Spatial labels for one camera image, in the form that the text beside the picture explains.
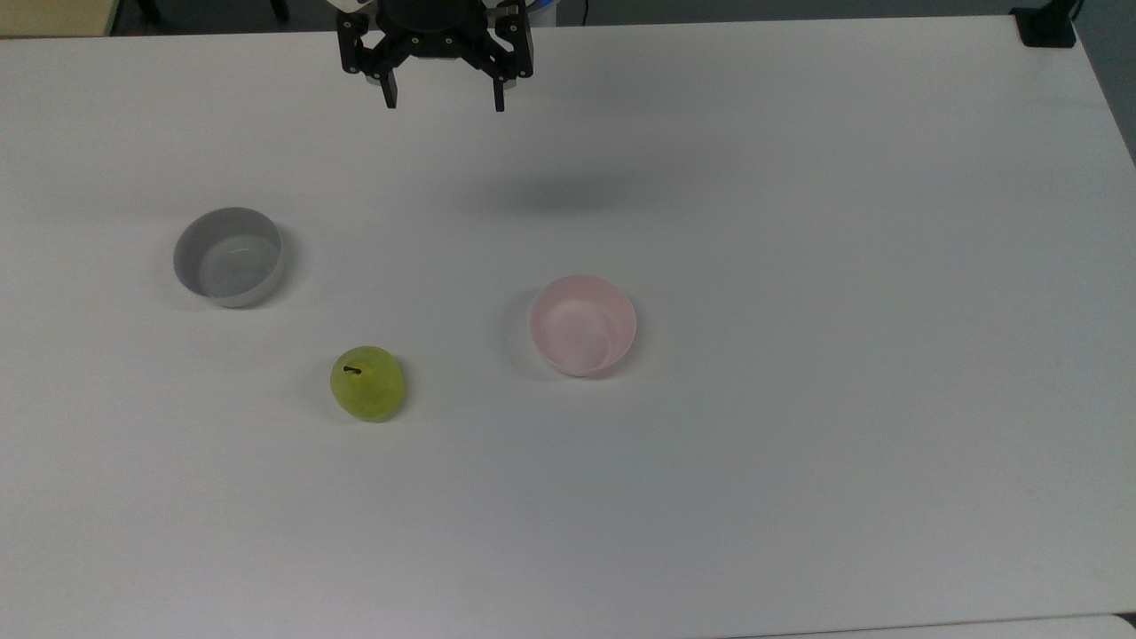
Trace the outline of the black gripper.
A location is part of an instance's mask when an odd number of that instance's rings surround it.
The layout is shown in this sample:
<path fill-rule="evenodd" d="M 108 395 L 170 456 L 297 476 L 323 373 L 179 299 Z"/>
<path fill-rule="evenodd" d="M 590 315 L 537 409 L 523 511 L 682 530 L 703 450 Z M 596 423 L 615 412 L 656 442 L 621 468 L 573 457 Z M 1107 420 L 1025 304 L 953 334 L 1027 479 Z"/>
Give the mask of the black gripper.
<path fill-rule="evenodd" d="M 534 73 L 528 13 L 486 11 L 481 1 L 378 1 L 375 24 L 383 32 L 367 47 L 366 15 L 337 15 L 343 70 L 381 86 L 389 109 L 398 103 L 394 70 L 409 56 L 462 59 L 493 82 L 495 113 L 506 110 L 506 90 Z"/>

